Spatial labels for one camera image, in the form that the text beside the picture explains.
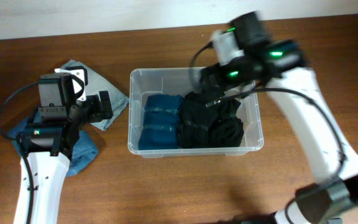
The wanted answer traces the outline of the dark blue jeans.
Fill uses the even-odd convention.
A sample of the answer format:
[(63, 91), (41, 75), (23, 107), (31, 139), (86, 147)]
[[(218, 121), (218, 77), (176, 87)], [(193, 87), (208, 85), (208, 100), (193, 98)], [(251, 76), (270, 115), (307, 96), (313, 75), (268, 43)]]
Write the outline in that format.
[[(17, 124), (12, 129), (10, 129), (7, 132), (7, 135), (9, 137), (14, 138), (17, 135), (17, 133), (22, 132), (29, 118), (31, 118), (31, 116), (24, 118), (19, 124)], [(39, 112), (36, 112), (34, 122), (39, 122), (39, 120), (40, 120)], [(15, 150), (17, 151), (18, 155), (20, 155), (19, 146), (16, 143), (16, 140), (12, 140), (11, 142)], [(74, 145), (73, 155), (71, 158), (69, 170), (66, 174), (66, 177), (71, 177), (81, 172), (96, 158), (98, 152), (99, 152), (98, 148), (96, 147), (92, 139), (85, 132), (85, 130), (82, 130), (80, 132), (79, 140)]]

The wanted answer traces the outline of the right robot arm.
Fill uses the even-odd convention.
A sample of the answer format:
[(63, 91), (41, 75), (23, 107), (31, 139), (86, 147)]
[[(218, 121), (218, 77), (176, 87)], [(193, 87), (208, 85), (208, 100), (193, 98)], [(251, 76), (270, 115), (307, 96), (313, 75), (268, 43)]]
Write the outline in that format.
[(314, 70), (293, 40), (273, 41), (255, 12), (233, 19), (211, 34), (217, 64), (202, 69), (202, 90), (215, 94), (208, 106), (223, 103), (222, 92), (258, 83), (242, 92), (266, 92), (280, 108), (308, 160), (314, 183), (296, 191), (283, 209), (261, 223), (340, 223), (358, 207), (358, 154), (343, 135), (320, 92)]

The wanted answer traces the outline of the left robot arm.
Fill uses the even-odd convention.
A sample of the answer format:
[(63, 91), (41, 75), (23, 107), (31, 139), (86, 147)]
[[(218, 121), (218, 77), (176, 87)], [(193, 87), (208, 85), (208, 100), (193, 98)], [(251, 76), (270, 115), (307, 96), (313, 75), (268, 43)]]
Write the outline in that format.
[(87, 96), (85, 81), (70, 73), (38, 81), (40, 120), (30, 119), (17, 134), (21, 186), (14, 223), (56, 223), (63, 183), (83, 126), (113, 116), (107, 91)]

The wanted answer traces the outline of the black garment with tape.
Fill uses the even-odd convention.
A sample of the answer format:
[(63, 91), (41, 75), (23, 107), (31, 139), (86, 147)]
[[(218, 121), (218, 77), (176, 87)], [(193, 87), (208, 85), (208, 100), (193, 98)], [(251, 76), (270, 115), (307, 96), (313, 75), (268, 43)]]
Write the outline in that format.
[(244, 136), (243, 122), (236, 116), (241, 103), (235, 99), (211, 107), (218, 117), (209, 130), (209, 147), (239, 147)]

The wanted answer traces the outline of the light blue jeans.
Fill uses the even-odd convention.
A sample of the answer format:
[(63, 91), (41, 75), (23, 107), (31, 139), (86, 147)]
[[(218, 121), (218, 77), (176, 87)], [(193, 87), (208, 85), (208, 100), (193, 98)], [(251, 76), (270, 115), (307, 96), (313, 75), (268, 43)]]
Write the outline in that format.
[(106, 131), (114, 120), (124, 111), (129, 98), (123, 94), (118, 88), (116, 88), (107, 79), (99, 75), (97, 72), (83, 64), (82, 62), (70, 60), (66, 64), (61, 66), (61, 69), (68, 70), (71, 67), (81, 66), (86, 69), (88, 76), (88, 84), (85, 86), (87, 95), (99, 94), (100, 91), (108, 91), (109, 99), (112, 108), (112, 118), (104, 119), (98, 123), (92, 123), (96, 128)]

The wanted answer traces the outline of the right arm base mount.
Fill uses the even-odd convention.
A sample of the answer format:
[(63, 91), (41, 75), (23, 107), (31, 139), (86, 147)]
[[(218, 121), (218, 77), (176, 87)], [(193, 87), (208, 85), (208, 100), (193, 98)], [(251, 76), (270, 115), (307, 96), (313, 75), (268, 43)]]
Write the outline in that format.
[[(270, 215), (257, 215), (252, 218), (246, 220), (238, 220), (240, 224), (277, 224), (274, 219), (275, 214), (272, 213)], [(343, 224), (343, 220), (341, 218), (332, 218), (326, 221), (324, 224)]]

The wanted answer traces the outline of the teal garment with tape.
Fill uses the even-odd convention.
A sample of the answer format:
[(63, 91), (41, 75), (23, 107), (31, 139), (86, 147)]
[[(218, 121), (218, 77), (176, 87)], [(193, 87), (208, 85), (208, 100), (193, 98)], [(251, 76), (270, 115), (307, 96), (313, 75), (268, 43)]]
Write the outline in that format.
[(150, 95), (144, 112), (143, 129), (138, 148), (146, 150), (178, 149), (177, 126), (179, 107), (184, 100), (180, 95)]

